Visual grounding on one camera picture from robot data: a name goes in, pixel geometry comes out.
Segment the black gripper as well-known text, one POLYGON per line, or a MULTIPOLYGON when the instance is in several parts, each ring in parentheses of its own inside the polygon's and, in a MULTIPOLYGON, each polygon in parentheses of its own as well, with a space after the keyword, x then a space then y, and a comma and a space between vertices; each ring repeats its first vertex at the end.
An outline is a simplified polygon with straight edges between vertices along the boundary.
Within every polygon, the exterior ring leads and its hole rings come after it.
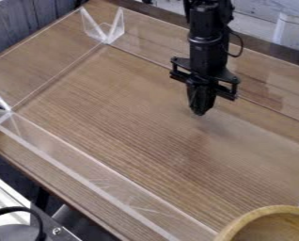
POLYGON ((176 56, 170 58, 170 64, 169 77, 184 84, 194 85, 186 86, 186 98, 188 106, 196 115, 204 115, 213 107, 216 95, 229 101, 236 100, 240 79, 226 68, 220 68, 212 74, 196 73, 189 68, 189 59, 176 56))

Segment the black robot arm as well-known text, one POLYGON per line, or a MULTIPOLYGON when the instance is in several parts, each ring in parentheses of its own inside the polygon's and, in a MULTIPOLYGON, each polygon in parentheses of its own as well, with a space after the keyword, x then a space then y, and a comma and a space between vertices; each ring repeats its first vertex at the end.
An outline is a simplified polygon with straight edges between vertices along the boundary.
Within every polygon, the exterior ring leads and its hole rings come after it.
POLYGON ((233 20, 230 0, 182 0, 185 20, 189 24, 189 58, 170 58, 169 77, 186 87, 188 106, 201 116, 213 107, 216 97, 229 101, 237 98, 238 77, 226 69, 233 20))

